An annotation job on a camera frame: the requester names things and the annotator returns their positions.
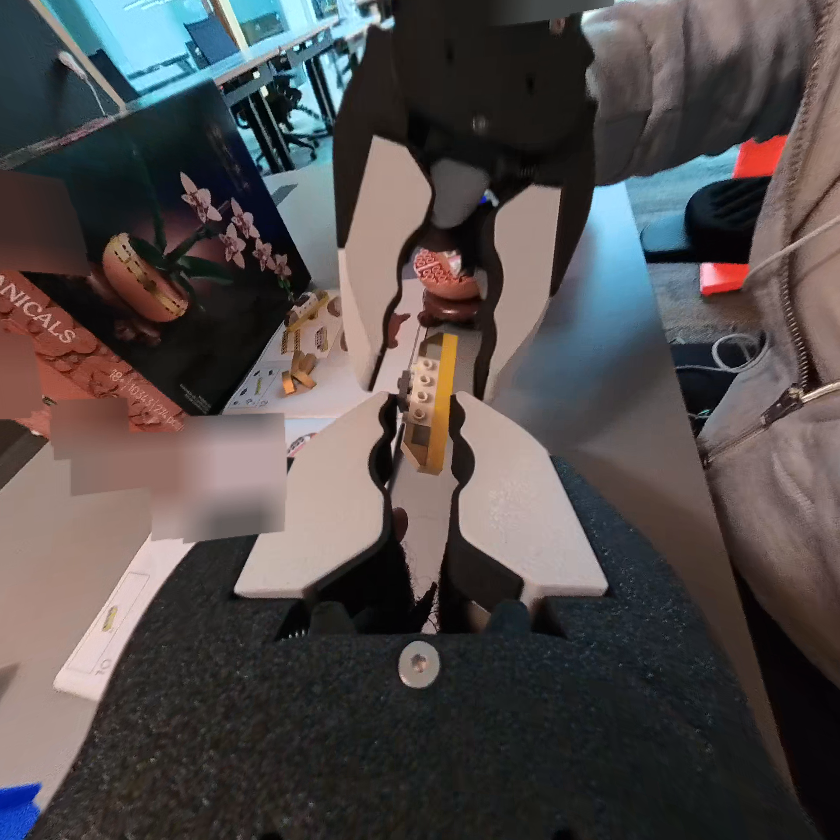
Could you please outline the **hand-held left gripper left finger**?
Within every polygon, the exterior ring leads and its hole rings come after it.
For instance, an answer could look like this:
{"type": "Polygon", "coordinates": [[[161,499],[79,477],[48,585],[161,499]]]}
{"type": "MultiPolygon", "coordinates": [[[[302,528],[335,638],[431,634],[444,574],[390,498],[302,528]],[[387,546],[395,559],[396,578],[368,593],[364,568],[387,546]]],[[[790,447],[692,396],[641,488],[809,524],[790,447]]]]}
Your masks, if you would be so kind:
{"type": "Polygon", "coordinates": [[[311,601],[384,547],[392,529],[388,485],[397,409],[396,395],[374,394],[295,455],[287,474],[285,528],[257,538],[237,596],[311,601]]]}

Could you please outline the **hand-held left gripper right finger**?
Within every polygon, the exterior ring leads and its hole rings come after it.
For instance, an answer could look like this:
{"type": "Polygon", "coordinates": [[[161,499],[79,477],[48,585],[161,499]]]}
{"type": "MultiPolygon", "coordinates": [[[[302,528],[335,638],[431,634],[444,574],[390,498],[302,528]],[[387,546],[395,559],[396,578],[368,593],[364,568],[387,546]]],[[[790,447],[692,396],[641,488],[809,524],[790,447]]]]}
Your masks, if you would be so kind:
{"type": "Polygon", "coordinates": [[[450,404],[447,608],[502,602],[536,615],[551,597],[603,597],[608,582],[549,451],[467,392],[450,404]]]}

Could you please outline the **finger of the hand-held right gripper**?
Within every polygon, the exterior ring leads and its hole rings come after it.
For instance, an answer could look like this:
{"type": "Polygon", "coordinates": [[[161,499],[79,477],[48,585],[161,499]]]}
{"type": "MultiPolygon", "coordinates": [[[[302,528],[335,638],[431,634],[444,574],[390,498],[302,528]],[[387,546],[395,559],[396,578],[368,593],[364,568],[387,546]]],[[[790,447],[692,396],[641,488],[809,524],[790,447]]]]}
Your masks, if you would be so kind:
{"type": "Polygon", "coordinates": [[[403,252],[425,225],[433,188],[404,145],[375,135],[350,231],[339,247],[344,338],[360,387],[373,390],[387,323],[402,295],[403,252]]]}
{"type": "Polygon", "coordinates": [[[485,402],[509,383],[548,309],[561,198],[559,186],[530,185],[498,208],[493,245],[501,286],[492,312],[496,338],[485,402]]]}

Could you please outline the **brick pot model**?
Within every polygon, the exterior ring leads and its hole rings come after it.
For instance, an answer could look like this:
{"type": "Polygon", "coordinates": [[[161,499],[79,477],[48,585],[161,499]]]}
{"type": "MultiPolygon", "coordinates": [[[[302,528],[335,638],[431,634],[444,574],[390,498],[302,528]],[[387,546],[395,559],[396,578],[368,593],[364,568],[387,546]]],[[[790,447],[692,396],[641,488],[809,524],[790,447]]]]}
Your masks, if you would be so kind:
{"type": "Polygon", "coordinates": [[[482,303],[479,284],[464,269],[460,251],[419,248],[412,271],[424,288],[423,309],[418,315],[422,326],[476,325],[482,303]]]}

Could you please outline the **white yellow brick strip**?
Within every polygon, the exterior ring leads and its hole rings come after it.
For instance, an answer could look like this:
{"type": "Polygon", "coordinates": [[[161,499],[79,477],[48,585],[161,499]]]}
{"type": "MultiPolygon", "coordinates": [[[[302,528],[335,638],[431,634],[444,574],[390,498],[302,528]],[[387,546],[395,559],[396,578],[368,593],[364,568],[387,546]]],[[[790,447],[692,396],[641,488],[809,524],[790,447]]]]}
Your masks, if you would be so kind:
{"type": "Polygon", "coordinates": [[[445,465],[457,345],[457,336],[447,332],[426,338],[399,381],[401,450],[407,462],[425,475],[438,476],[445,465]]]}

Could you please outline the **white instruction booklet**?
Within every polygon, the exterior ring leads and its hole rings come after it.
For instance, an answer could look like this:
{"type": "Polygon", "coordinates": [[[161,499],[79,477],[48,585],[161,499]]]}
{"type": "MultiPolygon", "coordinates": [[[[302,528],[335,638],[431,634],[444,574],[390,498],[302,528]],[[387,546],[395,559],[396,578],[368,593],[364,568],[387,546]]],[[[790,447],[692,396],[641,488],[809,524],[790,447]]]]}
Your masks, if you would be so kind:
{"type": "MultiPolygon", "coordinates": [[[[342,305],[339,289],[326,290],[329,303],[316,317],[295,329],[320,327],[319,362],[312,373],[317,386],[291,396],[280,394],[280,375],[291,362],[281,358],[280,327],[255,367],[225,407],[225,413],[283,413],[288,452],[305,438],[348,413],[371,396],[356,381],[348,353],[341,349],[342,305]]],[[[59,670],[53,687],[82,699],[102,698],[110,675],[128,639],[160,590],[194,543],[179,539],[147,539],[123,573],[96,620],[59,670]]]]}

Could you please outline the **black mesh chair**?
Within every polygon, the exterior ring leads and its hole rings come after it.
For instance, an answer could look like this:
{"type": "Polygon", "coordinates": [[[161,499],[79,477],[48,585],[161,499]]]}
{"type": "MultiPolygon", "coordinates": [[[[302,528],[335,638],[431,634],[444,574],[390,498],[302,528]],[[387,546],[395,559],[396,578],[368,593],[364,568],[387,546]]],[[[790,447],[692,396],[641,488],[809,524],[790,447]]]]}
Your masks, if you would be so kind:
{"type": "Polygon", "coordinates": [[[682,213],[647,225],[640,242],[648,264],[746,265],[771,176],[731,178],[699,189],[682,213]]]}

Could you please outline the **black flower print box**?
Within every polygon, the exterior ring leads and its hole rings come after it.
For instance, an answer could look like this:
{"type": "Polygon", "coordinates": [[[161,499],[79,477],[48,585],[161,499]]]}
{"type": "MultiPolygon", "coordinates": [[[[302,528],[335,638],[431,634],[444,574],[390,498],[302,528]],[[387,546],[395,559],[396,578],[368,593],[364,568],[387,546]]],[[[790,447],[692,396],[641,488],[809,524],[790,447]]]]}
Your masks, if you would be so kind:
{"type": "Polygon", "coordinates": [[[85,258],[2,270],[2,332],[30,340],[49,436],[60,402],[122,398],[137,432],[219,413],[310,274],[212,82],[2,157],[57,186],[85,258]]]}

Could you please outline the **background office desks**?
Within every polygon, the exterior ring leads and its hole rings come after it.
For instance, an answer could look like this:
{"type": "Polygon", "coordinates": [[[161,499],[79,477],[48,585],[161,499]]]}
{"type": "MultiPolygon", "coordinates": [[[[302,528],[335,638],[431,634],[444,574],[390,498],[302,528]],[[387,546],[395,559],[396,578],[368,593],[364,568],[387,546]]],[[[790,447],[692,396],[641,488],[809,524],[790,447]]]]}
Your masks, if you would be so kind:
{"type": "Polygon", "coordinates": [[[234,115],[242,114],[259,145],[260,156],[268,171],[272,174],[291,171],[295,168],[288,148],[292,132],[283,128],[284,123],[271,110],[267,90],[270,86],[277,86],[281,78],[301,70],[318,105],[314,118],[323,125],[319,138],[332,136],[339,107],[329,89],[320,57],[341,47],[352,49],[364,42],[372,27],[391,22],[390,18],[383,19],[379,12],[367,16],[333,15],[323,18],[309,27],[236,50],[233,55],[207,64],[159,91],[143,94],[130,102],[125,111],[147,109],[210,82],[221,93],[228,110],[234,115]]]}

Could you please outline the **white gooseneck microphone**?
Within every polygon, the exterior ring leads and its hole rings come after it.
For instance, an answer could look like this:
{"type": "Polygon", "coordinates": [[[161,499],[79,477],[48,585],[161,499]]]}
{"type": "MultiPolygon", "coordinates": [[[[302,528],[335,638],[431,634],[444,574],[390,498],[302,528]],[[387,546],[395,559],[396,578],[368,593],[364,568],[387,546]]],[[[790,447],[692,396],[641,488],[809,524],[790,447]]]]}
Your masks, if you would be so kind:
{"type": "Polygon", "coordinates": [[[124,98],[119,95],[103,72],[87,58],[80,60],[74,53],[61,49],[56,59],[80,80],[83,87],[89,90],[102,117],[112,116],[115,113],[125,114],[128,111],[124,98]]]}

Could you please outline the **blue plastic bin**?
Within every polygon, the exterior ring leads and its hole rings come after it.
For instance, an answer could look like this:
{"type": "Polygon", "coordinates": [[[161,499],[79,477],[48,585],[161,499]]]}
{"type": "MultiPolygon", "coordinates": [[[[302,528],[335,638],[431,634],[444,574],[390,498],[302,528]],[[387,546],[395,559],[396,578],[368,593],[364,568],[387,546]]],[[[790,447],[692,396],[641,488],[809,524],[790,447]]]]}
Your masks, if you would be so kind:
{"type": "Polygon", "coordinates": [[[1,789],[1,839],[25,839],[39,818],[35,798],[41,784],[1,789]]]}

